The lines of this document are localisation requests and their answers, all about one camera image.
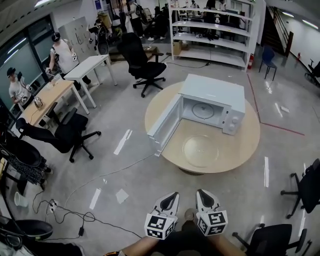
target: gray concrete floor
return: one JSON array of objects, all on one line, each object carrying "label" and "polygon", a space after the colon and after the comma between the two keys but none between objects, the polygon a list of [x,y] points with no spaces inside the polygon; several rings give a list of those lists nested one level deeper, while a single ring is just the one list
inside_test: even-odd
[{"label": "gray concrete floor", "polygon": [[[170,51],[168,44],[155,45],[163,53]],[[290,174],[296,172],[301,179],[304,165],[310,166],[320,155],[320,90],[304,78],[304,67],[292,56],[288,59],[276,56],[278,70],[275,80],[272,81],[272,70],[264,80],[266,67],[258,73],[260,54],[261,49],[257,48],[253,68],[247,73],[216,62],[202,68],[191,68],[201,67],[206,62],[177,59],[175,64],[190,67],[168,64],[163,73],[166,82],[159,83],[165,88],[184,81],[188,74],[197,74],[244,86],[246,99],[254,108],[257,105],[264,124],[261,124],[261,138],[256,152],[242,166],[224,173],[190,176],[163,157],[152,155],[154,151],[144,129],[144,116],[149,102],[159,91],[150,87],[146,97],[141,98],[143,88],[132,88],[135,80],[128,73],[128,64],[119,62],[112,65],[118,86],[112,85],[109,73],[101,67],[99,76],[104,82],[92,93],[97,108],[89,108],[86,132],[102,132],[101,137],[93,137],[86,143],[94,155],[93,160],[89,160],[88,155],[80,149],[75,155],[75,163],[70,163],[69,153],[61,154],[50,144],[26,139],[38,148],[55,171],[48,178],[45,192],[35,200],[35,207],[41,200],[55,199],[62,206],[66,204],[67,209],[80,213],[90,211],[101,221],[144,236],[146,214],[152,210],[156,199],[171,192],[180,193],[179,229],[184,222],[185,210],[195,207],[195,193],[201,188],[214,193],[227,210],[229,225],[225,235],[237,246],[241,245],[231,237],[232,232],[238,232],[249,240],[261,219],[267,226],[292,224],[291,241],[297,241],[303,211],[298,209],[287,220],[286,215],[293,209],[296,198],[280,196],[280,191],[295,191],[297,186]],[[165,59],[165,62],[172,62],[171,58]],[[279,108],[288,108],[290,113],[279,112],[276,104]],[[84,113],[81,107],[78,112]],[[127,130],[132,130],[132,135],[120,153],[115,155],[114,151]],[[264,186],[265,157],[269,161],[268,187]],[[94,178],[97,179],[82,186]],[[122,204],[116,198],[120,189],[129,195]],[[94,209],[90,209],[97,190],[100,190],[99,197]],[[12,203],[15,188],[10,190],[10,205],[17,219],[46,219],[46,204],[40,206],[38,214],[32,210],[34,196],[40,191],[38,186],[28,184],[25,195],[29,207],[17,208]],[[59,210],[55,215],[61,221],[63,214],[64,211]],[[316,207],[311,214],[305,215],[304,227],[308,229],[306,239],[313,241],[308,255],[319,250],[319,214],[320,207]],[[52,214],[47,219],[54,228],[51,238],[75,238],[82,225],[82,220],[75,215],[68,215],[62,224],[57,224]],[[71,242],[82,245],[87,255],[103,255],[138,240],[129,232],[98,222],[86,222],[84,229],[84,236]],[[294,250],[289,250],[288,255],[295,255]]]}]

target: fire extinguisher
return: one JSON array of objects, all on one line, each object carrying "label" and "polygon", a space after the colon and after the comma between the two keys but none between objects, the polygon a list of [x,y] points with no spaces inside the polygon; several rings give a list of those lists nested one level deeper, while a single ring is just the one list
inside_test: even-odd
[{"label": "fire extinguisher", "polygon": [[248,70],[251,69],[253,63],[254,63],[254,55],[251,53],[250,59],[249,59]]}]

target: staircase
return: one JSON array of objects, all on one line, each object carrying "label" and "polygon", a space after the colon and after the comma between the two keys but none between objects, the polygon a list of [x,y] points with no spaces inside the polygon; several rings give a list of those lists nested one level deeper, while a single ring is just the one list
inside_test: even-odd
[{"label": "staircase", "polygon": [[265,9],[265,21],[261,45],[271,46],[275,52],[281,55],[285,55],[284,48],[282,46],[278,31],[276,29],[276,25],[268,8]]}]

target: wooden table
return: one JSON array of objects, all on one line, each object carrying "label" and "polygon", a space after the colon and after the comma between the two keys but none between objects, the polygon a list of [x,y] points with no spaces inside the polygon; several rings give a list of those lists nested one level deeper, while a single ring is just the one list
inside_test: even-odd
[{"label": "wooden table", "polygon": [[50,109],[53,103],[60,99],[68,90],[73,90],[81,104],[82,101],[77,89],[74,86],[73,81],[59,80],[55,83],[51,89],[47,89],[46,86],[36,95],[43,102],[43,108],[37,109],[36,105],[31,102],[29,106],[24,110],[23,117],[25,121],[32,126],[37,125],[40,120],[45,116],[47,111]]},{"label": "wooden table", "polygon": [[[72,69],[68,74],[64,76],[64,79],[67,80],[75,80],[78,81],[78,83],[81,85],[82,89],[84,90],[85,94],[87,95],[88,99],[92,103],[92,106],[94,108],[97,107],[96,103],[92,99],[90,92],[88,91],[86,84],[82,81],[82,78],[86,76],[89,72],[94,71],[96,78],[99,82],[99,85],[101,84],[98,78],[98,75],[96,73],[95,68],[101,65],[103,62],[106,62],[107,67],[109,69],[110,75],[113,80],[114,86],[117,86],[117,81],[115,80],[115,75],[111,68],[111,63],[109,60],[109,55],[98,55],[98,56],[90,56],[85,61],[81,62],[78,66],[76,66],[74,69]],[[85,105],[82,105],[87,115],[89,114],[89,111]]]},{"label": "wooden table", "polygon": [[[183,82],[173,84],[160,91],[150,102],[144,117],[145,130],[148,132],[164,111],[172,98],[180,91]],[[186,156],[186,146],[190,139],[200,138],[188,156],[196,158],[201,153],[202,167],[190,163]],[[253,107],[245,101],[245,116],[237,133],[232,136],[222,133],[222,129],[199,122],[182,119],[162,156],[179,168],[196,174],[220,173],[232,170],[245,163],[256,151],[260,140],[260,123]]]}]

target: blue chair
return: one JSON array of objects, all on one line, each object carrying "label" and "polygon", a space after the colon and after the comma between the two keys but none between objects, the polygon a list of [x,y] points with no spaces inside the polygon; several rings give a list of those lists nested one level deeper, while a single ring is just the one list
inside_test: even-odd
[{"label": "blue chair", "polygon": [[274,58],[274,56],[275,56],[274,50],[272,50],[272,48],[270,46],[265,46],[263,49],[262,61],[261,61],[260,69],[259,69],[259,73],[260,73],[262,64],[264,63],[267,65],[264,79],[266,79],[267,74],[269,74],[270,68],[273,68],[274,75],[273,75],[272,81],[275,80],[277,66],[272,62],[272,59]]}]

